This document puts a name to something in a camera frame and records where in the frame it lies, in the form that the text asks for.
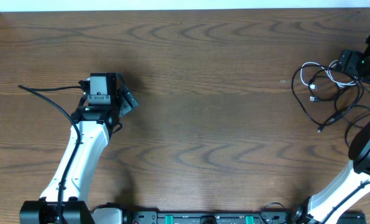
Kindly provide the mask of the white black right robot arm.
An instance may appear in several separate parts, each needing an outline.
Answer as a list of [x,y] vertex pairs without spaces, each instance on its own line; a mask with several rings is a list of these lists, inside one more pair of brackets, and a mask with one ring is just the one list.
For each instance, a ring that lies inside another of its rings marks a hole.
[[[315,90],[317,78],[333,79],[333,72],[345,75],[349,82],[335,81],[337,92],[329,100],[336,103],[339,97],[351,87],[357,88],[355,100],[345,108],[335,108],[335,112],[324,122],[319,123],[318,131],[331,126],[356,107],[370,85],[370,35],[366,37],[367,45],[364,52],[343,50],[338,58],[323,66],[316,62],[305,62],[294,74],[302,76],[308,67],[318,67],[319,71],[304,82],[309,91]],[[292,215],[292,223],[358,223],[360,215],[346,214],[353,204],[370,193],[370,121],[359,130],[348,147],[349,161],[344,169],[319,193],[307,198]]]

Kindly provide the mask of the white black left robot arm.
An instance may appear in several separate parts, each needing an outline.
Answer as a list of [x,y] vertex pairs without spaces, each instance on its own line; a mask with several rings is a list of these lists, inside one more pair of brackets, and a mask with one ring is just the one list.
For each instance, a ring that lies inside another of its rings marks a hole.
[[70,121],[67,148],[47,188],[38,200],[27,200],[19,212],[21,223],[132,223],[132,215],[108,203],[90,211],[87,206],[99,158],[111,135],[122,128],[120,116],[137,106],[125,85],[95,87],[88,84],[73,114],[43,95],[42,89],[26,88],[50,103]]

